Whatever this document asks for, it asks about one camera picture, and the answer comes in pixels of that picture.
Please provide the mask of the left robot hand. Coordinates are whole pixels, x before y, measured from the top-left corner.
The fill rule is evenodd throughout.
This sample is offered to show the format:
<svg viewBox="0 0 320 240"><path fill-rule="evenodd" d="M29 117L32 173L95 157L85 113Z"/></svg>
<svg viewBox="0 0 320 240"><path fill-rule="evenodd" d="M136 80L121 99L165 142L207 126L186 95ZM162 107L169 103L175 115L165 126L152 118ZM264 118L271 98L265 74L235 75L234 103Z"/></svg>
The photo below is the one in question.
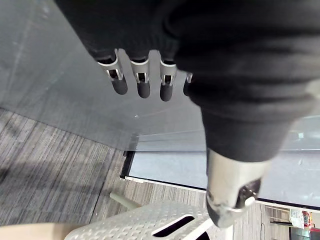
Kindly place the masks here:
<svg viewBox="0 0 320 240"><path fill-rule="evenodd" d="M160 98L176 71L201 111L207 148L206 207L227 228L256 200L271 159L316 98L317 0L58 0L89 55L127 92L126 52L140 97L150 95L149 52L160 54Z"/></svg>

